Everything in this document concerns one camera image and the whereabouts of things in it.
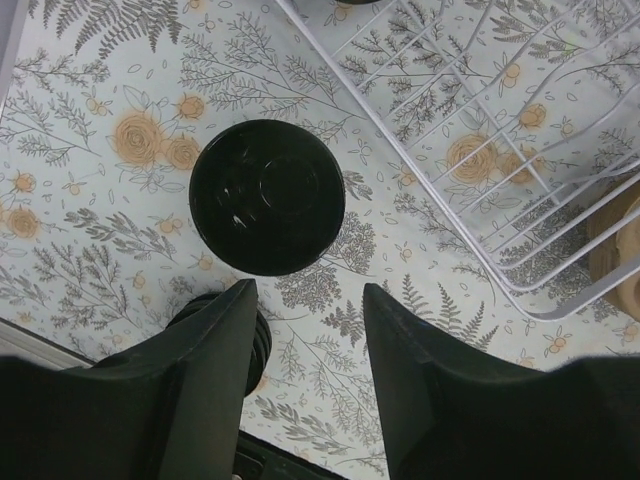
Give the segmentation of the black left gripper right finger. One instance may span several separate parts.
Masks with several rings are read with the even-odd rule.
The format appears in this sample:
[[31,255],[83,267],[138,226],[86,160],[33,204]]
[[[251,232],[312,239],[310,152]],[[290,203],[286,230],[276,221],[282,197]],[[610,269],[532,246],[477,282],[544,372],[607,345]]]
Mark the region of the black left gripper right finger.
[[636,356],[542,372],[471,347],[378,285],[366,285],[363,300],[392,478],[638,477]]

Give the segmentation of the black takeout coffee cup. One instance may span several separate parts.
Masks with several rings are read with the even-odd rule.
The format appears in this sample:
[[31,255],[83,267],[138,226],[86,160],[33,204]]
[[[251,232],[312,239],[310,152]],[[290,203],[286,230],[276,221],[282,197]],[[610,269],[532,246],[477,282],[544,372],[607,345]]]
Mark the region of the black takeout coffee cup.
[[212,139],[194,164],[189,207],[208,249],[244,273],[301,271],[332,246],[346,192],[331,150],[306,129],[249,120]]

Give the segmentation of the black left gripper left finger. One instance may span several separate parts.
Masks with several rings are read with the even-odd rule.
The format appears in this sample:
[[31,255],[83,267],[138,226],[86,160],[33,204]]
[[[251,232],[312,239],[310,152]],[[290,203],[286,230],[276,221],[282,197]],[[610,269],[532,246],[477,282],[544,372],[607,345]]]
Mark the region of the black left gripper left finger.
[[1,360],[5,479],[228,479],[257,313],[242,280],[89,368]]

